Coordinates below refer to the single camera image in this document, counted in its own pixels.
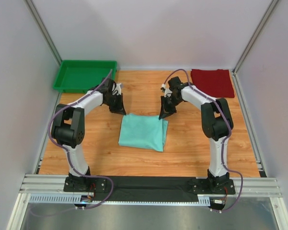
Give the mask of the teal t shirt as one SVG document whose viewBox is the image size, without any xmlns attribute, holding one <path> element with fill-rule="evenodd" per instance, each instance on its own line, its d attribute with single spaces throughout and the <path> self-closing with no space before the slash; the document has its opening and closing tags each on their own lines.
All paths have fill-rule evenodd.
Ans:
<svg viewBox="0 0 288 230">
<path fill-rule="evenodd" d="M 118 144 L 124 147 L 164 151 L 168 121 L 155 116 L 128 114 L 122 118 Z"/>
</svg>

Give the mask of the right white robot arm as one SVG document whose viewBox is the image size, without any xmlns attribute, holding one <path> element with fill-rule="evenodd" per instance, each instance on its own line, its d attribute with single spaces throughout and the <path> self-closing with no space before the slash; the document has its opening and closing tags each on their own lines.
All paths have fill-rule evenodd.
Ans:
<svg viewBox="0 0 288 230">
<path fill-rule="evenodd" d="M 162 84 L 161 90 L 164 95 L 161 96 L 159 119 L 176 113 L 176 106 L 181 102 L 189 102 L 200 110 L 202 130 L 210 144 L 208 174 L 212 178 L 207 180 L 206 187 L 211 193 L 218 193 L 224 188 L 224 182 L 220 177 L 228 173 L 227 145 L 233 129 L 226 99 L 216 99 L 185 83 L 171 88 Z"/>
</svg>

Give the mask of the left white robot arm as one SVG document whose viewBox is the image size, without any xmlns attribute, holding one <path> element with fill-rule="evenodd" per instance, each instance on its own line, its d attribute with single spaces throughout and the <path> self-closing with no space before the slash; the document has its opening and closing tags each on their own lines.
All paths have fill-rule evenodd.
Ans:
<svg viewBox="0 0 288 230">
<path fill-rule="evenodd" d="M 85 136 L 85 117 L 92 110 L 107 105 L 114 114 L 126 115 L 123 93 L 112 91 L 88 91 L 84 96 L 69 104 L 58 104 L 49 128 L 50 140 L 62 148 L 69 165 L 69 174 L 77 177 L 74 186 L 80 192 L 91 188 L 88 178 L 89 166 L 84 158 L 82 141 Z"/>
</svg>

